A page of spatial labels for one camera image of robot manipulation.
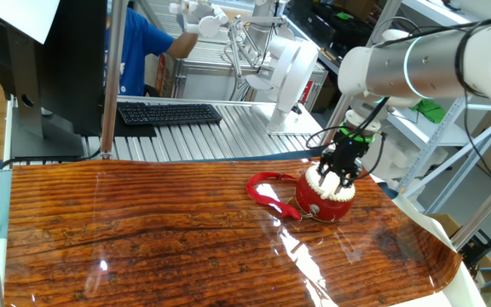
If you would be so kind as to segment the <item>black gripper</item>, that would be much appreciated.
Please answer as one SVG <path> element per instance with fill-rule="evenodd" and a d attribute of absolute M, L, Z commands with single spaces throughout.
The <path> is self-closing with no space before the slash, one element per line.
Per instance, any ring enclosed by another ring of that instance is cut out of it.
<path fill-rule="evenodd" d="M 367 152 L 369 145 L 369 142 L 344 138 L 334 149 L 328 148 L 324 155 L 321 155 L 317 167 L 320 176 L 318 185 L 321 186 L 330 173 L 338 170 L 340 186 L 350 188 L 363 170 L 363 165 L 358 159 Z"/>

